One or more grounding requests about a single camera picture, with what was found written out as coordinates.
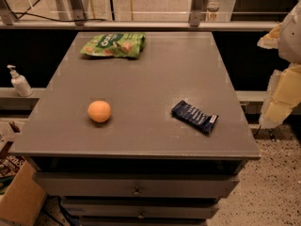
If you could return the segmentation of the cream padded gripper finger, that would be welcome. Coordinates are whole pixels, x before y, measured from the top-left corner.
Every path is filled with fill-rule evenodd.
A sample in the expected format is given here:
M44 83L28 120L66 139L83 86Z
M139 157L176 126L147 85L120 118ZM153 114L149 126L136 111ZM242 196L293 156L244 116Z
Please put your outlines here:
M283 72L274 70L261 108L260 126L263 129L278 127L300 103L301 65L291 64Z

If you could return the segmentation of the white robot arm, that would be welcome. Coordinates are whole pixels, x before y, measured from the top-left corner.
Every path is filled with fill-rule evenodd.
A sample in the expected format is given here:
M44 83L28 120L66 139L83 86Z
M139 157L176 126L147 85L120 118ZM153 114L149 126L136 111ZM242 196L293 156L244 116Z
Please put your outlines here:
M281 125L301 103L301 1L257 45L278 49L279 57L290 63L283 72L273 71L261 108L260 126L272 129Z

